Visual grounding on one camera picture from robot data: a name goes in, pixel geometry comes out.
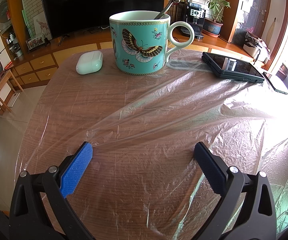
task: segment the gold rim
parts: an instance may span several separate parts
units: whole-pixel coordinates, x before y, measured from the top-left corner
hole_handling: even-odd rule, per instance
[[[168,23],[168,21],[156,21],[156,22],[117,22],[114,20],[109,20],[109,23],[116,24],[116,25],[159,25]]]

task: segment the coffee machine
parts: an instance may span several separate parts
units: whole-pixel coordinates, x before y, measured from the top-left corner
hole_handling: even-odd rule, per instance
[[[201,8],[201,5],[192,2],[179,2],[177,4],[176,21],[187,22],[191,25],[195,32],[195,38],[202,40],[202,28],[205,19],[206,10]],[[190,32],[183,26],[177,27],[180,33],[184,36],[190,36]]]

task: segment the plant pot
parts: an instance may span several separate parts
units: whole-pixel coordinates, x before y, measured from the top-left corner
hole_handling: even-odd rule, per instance
[[[214,22],[211,19],[205,18],[202,32],[206,35],[217,38],[222,26],[222,23]]]

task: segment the table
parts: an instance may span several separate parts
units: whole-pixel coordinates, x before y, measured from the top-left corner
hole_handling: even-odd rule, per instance
[[[11,70],[7,70],[6,73],[3,75],[2,79],[0,80],[0,91],[1,89],[4,87],[5,83],[7,83],[11,89],[13,90],[13,92],[15,93],[15,89],[12,86],[12,84],[9,82],[10,77],[12,77],[15,81],[15,83],[17,84],[17,86],[20,88],[20,90],[23,92],[23,88],[20,86],[20,84],[18,83],[18,81],[16,80],[16,78],[14,77],[13,73]],[[4,100],[1,99],[0,97],[0,105],[2,105],[12,113],[12,110],[7,106],[7,104],[4,102]]]
[[[267,173],[278,231],[287,226],[288,95],[266,81],[216,78],[193,50],[149,76],[122,73],[113,50],[102,52],[96,73],[76,73],[78,53],[54,74],[25,131],[16,178],[59,165],[88,141],[93,159],[67,199],[97,240],[191,239],[219,200],[193,159],[203,141],[228,166]]]

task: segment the wooden side table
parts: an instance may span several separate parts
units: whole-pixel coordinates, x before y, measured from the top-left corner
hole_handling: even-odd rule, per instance
[[[11,87],[11,89],[15,92],[14,87],[13,87],[12,84],[9,82],[10,77],[12,77],[12,78],[14,79],[15,83],[18,85],[18,87],[20,88],[20,90],[23,92],[23,91],[24,91],[23,88],[20,86],[20,84],[18,83],[18,81],[17,81],[16,78],[14,77],[14,75],[13,75],[13,73],[12,73],[11,70],[7,70],[6,73],[5,73],[5,75],[4,75],[4,76],[2,77],[2,79],[0,80],[0,91],[1,91],[1,89],[4,87],[5,83],[7,83],[7,84]],[[13,113],[12,110],[11,110],[11,109],[7,106],[7,104],[4,102],[4,100],[1,99],[1,97],[0,97],[0,102],[2,103],[2,105],[3,105],[8,111],[10,111],[11,113]]]

